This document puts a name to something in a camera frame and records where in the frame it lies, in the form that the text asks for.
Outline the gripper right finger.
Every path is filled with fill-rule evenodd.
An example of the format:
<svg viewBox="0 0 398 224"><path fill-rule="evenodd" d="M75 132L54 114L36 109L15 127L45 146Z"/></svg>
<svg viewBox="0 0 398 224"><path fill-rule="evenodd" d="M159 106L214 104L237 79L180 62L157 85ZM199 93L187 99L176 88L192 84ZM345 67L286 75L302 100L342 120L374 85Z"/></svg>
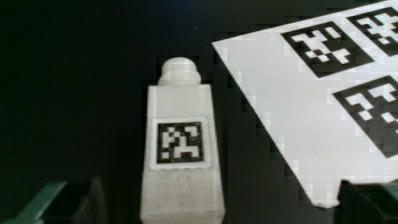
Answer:
<svg viewBox="0 0 398 224"><path fill-rule="evenodd" d="M398 224L398 181L340 187L334 224Z"/></svg>

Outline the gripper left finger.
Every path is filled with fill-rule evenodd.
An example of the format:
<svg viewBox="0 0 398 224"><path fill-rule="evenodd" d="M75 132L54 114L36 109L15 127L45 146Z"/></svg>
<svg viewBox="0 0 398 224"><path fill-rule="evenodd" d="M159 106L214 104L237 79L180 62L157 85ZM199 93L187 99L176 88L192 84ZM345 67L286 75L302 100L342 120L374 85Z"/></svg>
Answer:
<svg viewBox="0 0 398 224"><path fill-rule="evenodd" d="M111 224L102 179L50 182L7 224Z"/></svg>

